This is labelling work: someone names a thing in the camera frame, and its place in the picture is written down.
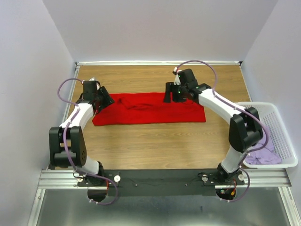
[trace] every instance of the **white wall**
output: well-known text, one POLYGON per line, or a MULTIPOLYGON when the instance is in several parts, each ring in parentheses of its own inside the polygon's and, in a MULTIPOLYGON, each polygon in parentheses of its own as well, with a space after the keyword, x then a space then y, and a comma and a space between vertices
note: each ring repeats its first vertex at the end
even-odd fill
POLYGON ((242 69, 253 101, 274 103, 285 122, 299 165, 288 169, 301 212, 301 1, 279 0, 242 69))
POLYGON ((43 0, 77 62, 240 61, 277 0, 43 0))
POLYGON ((22 226, 64 110, 56 89, 74 61, 41 0, 1 1, 0 31, 0 225, 22 226))

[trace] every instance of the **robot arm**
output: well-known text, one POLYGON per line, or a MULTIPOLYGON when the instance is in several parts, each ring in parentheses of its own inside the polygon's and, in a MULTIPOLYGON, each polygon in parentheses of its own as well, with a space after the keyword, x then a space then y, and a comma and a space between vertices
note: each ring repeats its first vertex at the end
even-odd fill
POLYGON ((200 105, 210 108, 229 124, 230 148, 217 169, 220 181, 232 179, 237 173, 248 149, 257 144, 263 137, 261 126, 254 119, 237 109, 247 111, 259 119, 257 110, 253 107, 245 109, 216 92, 214 95, 211 87, 207 84, 198 85, 198 81, 195 79, 191 69, 178 71, 174 82, 166 83, 164 102, 171 101, 171 93, 174 102, 184 102, 186 99, 191 99, 200 105), (216 96, 230 103, 235 108, 223 103, 216 96))
POLYGON ((113 104, 114 100, 110 97, 106 88, 100 86, 98 81, 90 79, 89 81, 83 81, 82 84, 83 93, 76 102, 78 106, 75 106, 74 111, 65 122, 59 127, 52 127, 49 131, 50 161, 53 166, 70 166, 63 145, 63 130, 67 123, 71 122, 68 126, 66 139, 69 141, 68 150, 75 166, 81 172, 103 176, 102 164, 87 156, 82 131, 91 117, 113 104))

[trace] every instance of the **red towel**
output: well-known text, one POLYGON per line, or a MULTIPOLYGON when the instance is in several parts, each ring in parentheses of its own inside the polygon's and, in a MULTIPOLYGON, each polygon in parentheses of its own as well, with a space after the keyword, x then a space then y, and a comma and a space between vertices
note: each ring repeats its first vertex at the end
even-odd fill
POLYGON ((95 126, 206 122, 204 107, 191 100, 164 103, 164 93, 120 93, 111 97, 115 103, 94 117, 95 126))

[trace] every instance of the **laundry basket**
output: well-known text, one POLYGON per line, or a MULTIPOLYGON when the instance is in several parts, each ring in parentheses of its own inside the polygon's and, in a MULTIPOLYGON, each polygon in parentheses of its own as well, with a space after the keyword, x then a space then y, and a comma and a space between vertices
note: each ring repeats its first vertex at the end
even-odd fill
POLYGON ((254 107, 257 109, 260 121, 269 127, 270 138, 274 144, 274 151, 282 159, 280 164, 251 165, 244 161, 244 165, 249 168, 258 169, 288 168, 296 166, 298 164, 298 159, 276 106, 265 102, 238 102, 237 104, 245 108, 254 107))

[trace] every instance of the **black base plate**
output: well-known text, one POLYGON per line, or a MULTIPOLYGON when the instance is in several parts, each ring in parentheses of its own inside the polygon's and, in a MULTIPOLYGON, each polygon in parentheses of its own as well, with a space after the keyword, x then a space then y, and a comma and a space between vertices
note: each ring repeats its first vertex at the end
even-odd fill
MULTIPOLYGON (((237 185, 244 181, 238 179, 239 171, 234 179, 237 185)), ((119 196, 169 196, 169 195, 216 195, 215 186, 229 186, 233 180, 220 183, 217 180, 217 169, 130 169, 105 170, 105 176, 114 180, 120 175, 118 185, 119 196), (208 180, 204 182, 202 175, 206 174, 208 180)), ((79 186, 95 186, 91 183, 79 183, 79 186)), ((109 196, 115 195, 115 189, 110 185, 109 196)))

